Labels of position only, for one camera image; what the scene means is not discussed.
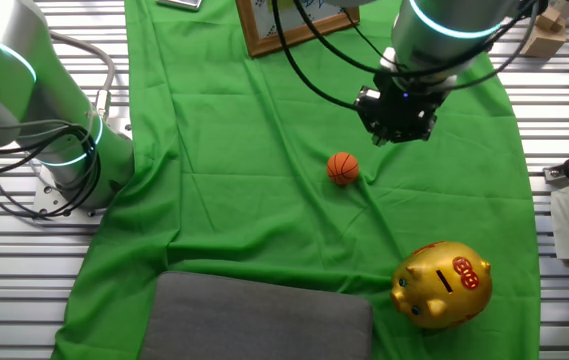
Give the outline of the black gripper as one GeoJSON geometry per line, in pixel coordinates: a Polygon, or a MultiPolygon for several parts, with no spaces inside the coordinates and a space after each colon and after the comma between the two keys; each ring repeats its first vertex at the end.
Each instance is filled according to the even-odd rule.
{"type": "Polygon", "coordinates": [[[372,142],[383,146],[390,136],[416,136],[428,141],[437,122],[436,110],[445,100],[444,92],[405,90],[394,78],[377,75],[378,90],[363,86],[355,100],[357,113],[372,142]]]}

